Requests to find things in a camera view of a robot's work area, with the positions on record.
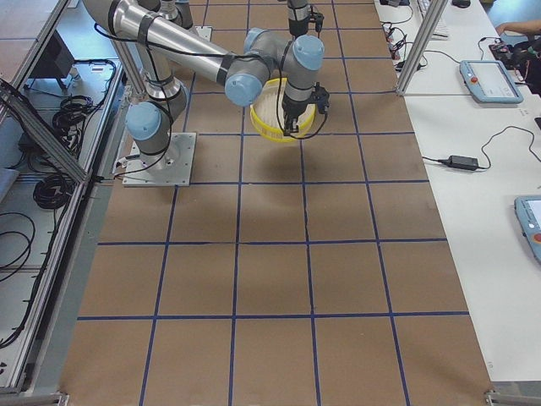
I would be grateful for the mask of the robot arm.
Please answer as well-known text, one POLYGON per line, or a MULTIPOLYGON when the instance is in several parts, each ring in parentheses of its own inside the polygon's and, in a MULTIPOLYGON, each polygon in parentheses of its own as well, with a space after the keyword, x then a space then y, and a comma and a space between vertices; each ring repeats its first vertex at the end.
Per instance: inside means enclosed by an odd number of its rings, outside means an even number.
POLYGON ((294 37, 306 35, 313 25, 319 34, 324 24, 324 15, 307 0, 286 0, 288 11, 288 29, 294 37))
POLYGON ((226 51, 136 1, 87 1, 85 7, 101 33, 159 52, 222 85, 235 105, 253 106, 271 74, 277 72, 273 116, 286 139, 304 139, 300 118, 308 106, 316 106, 323 116, 328 114, 329 94, 316 80, 325 47, 319 37, 308 33, 312 14, 306 1, 287 4, 292 39, 253 28, 242 55, 226 51))

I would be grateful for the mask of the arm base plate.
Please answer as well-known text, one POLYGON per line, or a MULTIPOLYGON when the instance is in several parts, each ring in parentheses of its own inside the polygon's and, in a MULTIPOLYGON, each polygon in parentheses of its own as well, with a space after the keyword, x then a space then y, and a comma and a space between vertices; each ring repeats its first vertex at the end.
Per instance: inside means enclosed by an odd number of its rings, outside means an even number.
POLYGON ((139 153, 132 142, 131 153, 138 158, 127 163, 127 175, 123 176, 125 187, 189 186, 192 173, 196 133, 173 133, 166 155, 150 167, 160 155, 147 156, 139 153))

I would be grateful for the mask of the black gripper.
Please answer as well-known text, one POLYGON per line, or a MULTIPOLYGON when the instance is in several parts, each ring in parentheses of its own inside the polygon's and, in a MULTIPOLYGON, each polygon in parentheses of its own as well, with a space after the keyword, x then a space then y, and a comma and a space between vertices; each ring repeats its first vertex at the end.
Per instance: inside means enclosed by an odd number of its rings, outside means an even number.
POLYGON ((308 5, 308 27, 313 27, 314 31, 319 34, 323 29, 325 16, 313 4, 308 5))
POLYGON ((308 104, 315 104, 318 113, 327 114, 330 106, 329 98, 329 92, 320 84, 305 91, 287 84, 281 102, 284 113, 283 134, 290 136, 291 133, 298 132, 298 118, 306 111, 308 104))

